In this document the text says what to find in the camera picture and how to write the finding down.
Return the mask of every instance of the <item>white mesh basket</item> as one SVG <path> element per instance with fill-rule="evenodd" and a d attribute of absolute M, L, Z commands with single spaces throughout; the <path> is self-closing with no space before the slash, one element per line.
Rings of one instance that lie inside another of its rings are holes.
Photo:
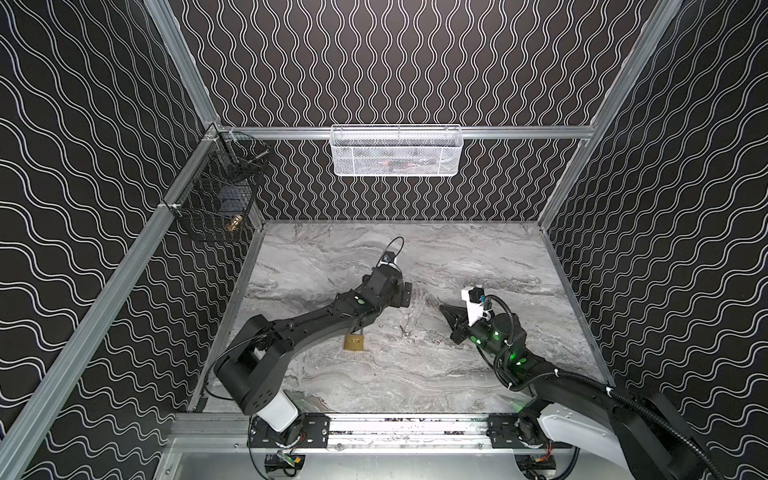
<path fill-rule="evenodd" d="M 330 144 L 342 177 L 452 177 L 464 140 L 458 125 L 333 125 Z"/>

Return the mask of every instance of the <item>patterned wall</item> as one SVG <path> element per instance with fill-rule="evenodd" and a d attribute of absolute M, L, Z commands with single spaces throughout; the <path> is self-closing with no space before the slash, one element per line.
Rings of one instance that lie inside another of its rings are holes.
<path fill-rule="evenodd" d="M 690 0 L 550 235 L 620 384 L 768 478 L 768 2 Z"/>
<path fill-rule="evenodd" d="M 281 141 L 257 203 L 280 220 L 536 221 L 577 143 L 467 141 L 454 177 L 338 177 L 328 142 Z"/>
<path fill-rule="evenodd" d="M 172 227 L 24 478 L 152 478 L 174 412 L 184 411 L 194 392 L 248 243 L 195 243 Z"/>
<path fill-rule="evenodd" d="M 583 125 L 654 0 L 171 0 L 222 122 Z"/>
<path fill-rule="evenodd" d="M 204 129 L 140 0 L 0 15 L 1 439 Z"/>

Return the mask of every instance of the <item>marble pattern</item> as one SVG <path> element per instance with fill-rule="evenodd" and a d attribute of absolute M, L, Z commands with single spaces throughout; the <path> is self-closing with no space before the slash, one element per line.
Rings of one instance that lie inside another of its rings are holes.
<path fill-rule="evenodd" d="M 483 285 L 519 316 L 528 347 L 566 369 L 602 379 L 533 223 L 270 223 L 231 337 L 258 313 L 296 316 L 360 284 L 394 237 L 413 282 L 408 309 L 388 308 L 365 329 L 365 351 L 342 338 L 297 356 L 283 388 L 301 407 L 330 412 L 514 412 L 529 396 L 499 385 L 475 347 L 455 345 L 438 311 Z M 223 391 L 218 381 L 216 391 Z M 237 412 L 210 399 L 206 412 Z"/>

